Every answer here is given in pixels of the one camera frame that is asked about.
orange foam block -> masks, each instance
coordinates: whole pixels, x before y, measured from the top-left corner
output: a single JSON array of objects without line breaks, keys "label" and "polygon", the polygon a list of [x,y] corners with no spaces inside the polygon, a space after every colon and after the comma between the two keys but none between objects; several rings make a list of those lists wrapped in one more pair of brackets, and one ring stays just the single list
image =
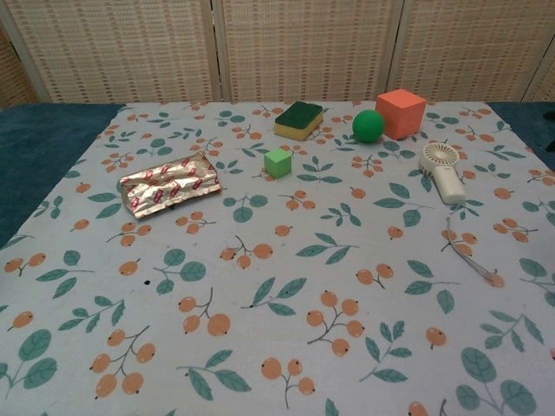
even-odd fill
[{"label": "orange foam block", "polygon": [[378,95],[375,110],[385,120],[384,133],[401,140],[420,130],[426,100],[404,89]]}]

handheld fan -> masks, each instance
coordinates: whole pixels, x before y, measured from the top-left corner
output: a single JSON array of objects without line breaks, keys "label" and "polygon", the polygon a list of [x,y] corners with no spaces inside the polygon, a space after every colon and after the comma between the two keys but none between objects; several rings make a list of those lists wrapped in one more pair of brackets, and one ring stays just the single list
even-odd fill
[{"label": "handheld fan", "polygon": [[422,150],[420,170],[432,176],[445,204],[465,200],[465,188],[454,170],[458,161],[459,153],[445,143],[429,143]]}]

floral pattern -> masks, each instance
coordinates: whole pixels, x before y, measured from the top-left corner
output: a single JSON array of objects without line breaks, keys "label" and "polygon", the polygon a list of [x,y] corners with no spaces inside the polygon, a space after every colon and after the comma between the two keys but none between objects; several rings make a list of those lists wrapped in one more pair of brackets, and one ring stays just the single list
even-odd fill
[{"label": "floral pattern", "polygon": [[[373,103],[321,103],[302,143],[272,132],[289,104],[116,115],[0,249],[4,413],[551,414],[555,172],[483,103],[374,145]],[[430,141],[465,203],[421,174]],[[118,178],[198,150],[224,190],[135,220]]]}]

yellow sponge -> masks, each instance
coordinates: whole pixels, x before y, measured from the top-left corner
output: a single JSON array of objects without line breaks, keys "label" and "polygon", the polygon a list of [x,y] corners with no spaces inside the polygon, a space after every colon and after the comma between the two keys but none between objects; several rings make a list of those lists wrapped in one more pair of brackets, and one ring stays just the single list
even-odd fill
[{"label": "yellow sponge", "polygon": [[274,133],[303,141],[322,122],[322,119],[322,106],[297,101],[276,118]]}]

green cube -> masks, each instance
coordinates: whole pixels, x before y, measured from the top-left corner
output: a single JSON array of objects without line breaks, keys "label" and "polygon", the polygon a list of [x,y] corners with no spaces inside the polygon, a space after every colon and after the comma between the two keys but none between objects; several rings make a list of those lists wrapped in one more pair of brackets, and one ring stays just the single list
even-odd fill
[{"label": "green cube", "polygon": [[265,153],[264,169],[276,179],[291,173],[291,152],[278,148]]}]

